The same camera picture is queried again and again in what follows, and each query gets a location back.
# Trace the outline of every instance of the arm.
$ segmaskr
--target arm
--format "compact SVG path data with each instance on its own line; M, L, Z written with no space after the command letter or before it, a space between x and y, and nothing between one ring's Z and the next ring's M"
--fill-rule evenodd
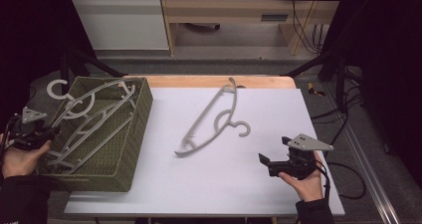
M314 152L317 165L320 167L320 158ZM296 180L284 172L279 176L298 192L302 201L296 204L298 216L302 224L331 224L334 223L328 200L323 199L320 184L320 173L314 171L304 180Z
M31 175L38 159L50 149L47 141L40 149L23 151L9 147L3 156L4 177L0 191L0 224L47 223L50 183L47 177Z

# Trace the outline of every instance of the black sleeve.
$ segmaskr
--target black sleeve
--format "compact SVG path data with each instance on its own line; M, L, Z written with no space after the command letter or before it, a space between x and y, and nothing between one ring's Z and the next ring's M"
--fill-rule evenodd
M301 224L332 224L331 210L325 199L296 203Z
M0 224L47 223L50 181L43 176L13 176L0 191Z

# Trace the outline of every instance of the white tabletop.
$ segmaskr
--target white tabletop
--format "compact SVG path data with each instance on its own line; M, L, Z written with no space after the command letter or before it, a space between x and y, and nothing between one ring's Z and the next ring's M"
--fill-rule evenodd
M241 137L243 126L227 126L191 155L174 153L218 90L152 88L154 101L130 191L74 192L65 213L137 217L296 214L297 193L282 179L269 176L258 153L272 161L288 160L282 136L293 138L302 132L316 137L300 90L238 89L232 121L247 122L251 133ZM214 132L216 113L229 109L232 99L230 94L219 98L195 132L195 140ZM333 215L344 214L332 178L329 205Z

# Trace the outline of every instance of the basket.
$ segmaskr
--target basket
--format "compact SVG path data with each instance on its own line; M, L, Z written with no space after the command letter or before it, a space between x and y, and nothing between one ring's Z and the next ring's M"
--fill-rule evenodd
M118 80L120 79L77 77L69 95L75 99L81 98L104 84ZM113 85L95 92L95 102L89 112L78 118L60 121L61 133L52 144L52 152L47 154L41 162L41 174L53 178L57 183L53 187L54 190L125 192L130 189L152 106L152 94L146 78L130 79L125 83L128 87L135 86L135 92L130 96L132 102L124 102L97 129L93 127L104 116L95 116L83 128L83 130L93 130L87 138L84 138L82 134L74 135L74 133L83 123L86 123L86 116L108 109L112 104L121 101L122 96L128 96L122 86ZM91 97L88 97L86 101L83 100L71 111L73 113L85 111L90 100ZM62 102L52 123L60 118L66 110L68 102L69 100ZM78 163L93 149L98 148L99 143L104 145L73 173L66 173L69 171L69 167L64 165L51 165L51 163L48 165L49 162L57 158L51 153L66 150L64 147L73 136L78 136L83 141L70 154L66 155L63 159L66 163Z

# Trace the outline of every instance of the gray floor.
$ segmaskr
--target gray floor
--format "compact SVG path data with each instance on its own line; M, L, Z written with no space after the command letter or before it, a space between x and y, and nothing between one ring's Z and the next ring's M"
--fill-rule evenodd
M130 74L205 74L205 75L279 75L304 64L314 55L302 50L298 56L288 55L286 44L275 39L281 36L277 26L235 26L222 24L221 30L182 26L177 42L176 54L169 57L161 52L102 52L100 57L111 67ZM95 76L104 76L97 69L90 67ZM333 109L329 96L309 94L308 84L313 82L317 91L329 93L333 83L321 84L315 79L318 68L313 68L296 77L296 84L303 91L310 116ZM29 107L50 112L57 103L51 103L45 94L45 86L58 73L51 74L36 81L35 97L28 103ZM340 128L336 114L315 123L318 139L331 142ZM377 133L373 120L365 107L357 104L350 108L347 123L355 133L366 157L375 170L380 185L392 204L399 218L399 223L422 223L422 191L413 181L399 157L385 154L382 140ZM340 162L359 170L359 165L350 151L350 141L345 131L334 144L335 152L327 161ZM362 185L357 177L337 166L330 167L333 181L344 195L358 195ZM337 223L388 223L380 215L375 204L374 193L367 192L359 200L341 198L346 214L335 217ZM50 223L67 223L69 220L86 220L95 223L92 218L64 215L68 193L56 192L50 200ZM282 218L281 223L293 223L292 218Z

